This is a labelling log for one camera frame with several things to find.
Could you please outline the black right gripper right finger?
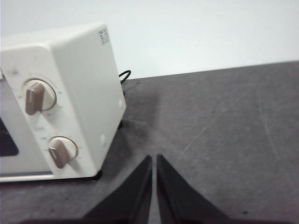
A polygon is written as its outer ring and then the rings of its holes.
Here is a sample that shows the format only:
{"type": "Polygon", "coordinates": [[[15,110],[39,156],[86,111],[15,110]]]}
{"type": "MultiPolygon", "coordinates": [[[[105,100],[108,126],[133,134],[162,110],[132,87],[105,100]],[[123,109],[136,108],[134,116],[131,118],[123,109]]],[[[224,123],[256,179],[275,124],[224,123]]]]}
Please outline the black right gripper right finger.
{"type": "Polygon", "coordinates": [[[161,154],[157,156],[157,197],[163,224],[234,224],[192,188],[161,154]]]}

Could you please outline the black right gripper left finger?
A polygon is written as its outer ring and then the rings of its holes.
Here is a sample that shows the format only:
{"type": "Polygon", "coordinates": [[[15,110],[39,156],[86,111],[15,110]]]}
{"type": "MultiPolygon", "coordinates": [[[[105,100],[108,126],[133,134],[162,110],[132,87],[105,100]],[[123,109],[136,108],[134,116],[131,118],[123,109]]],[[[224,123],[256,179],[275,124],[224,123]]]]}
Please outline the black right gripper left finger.
{"type": "Polygon", "coordinates": [[[147,155],[128,178],[84,215],[93,224],[146,224],[152,196],[152,158],[147,155]]]}

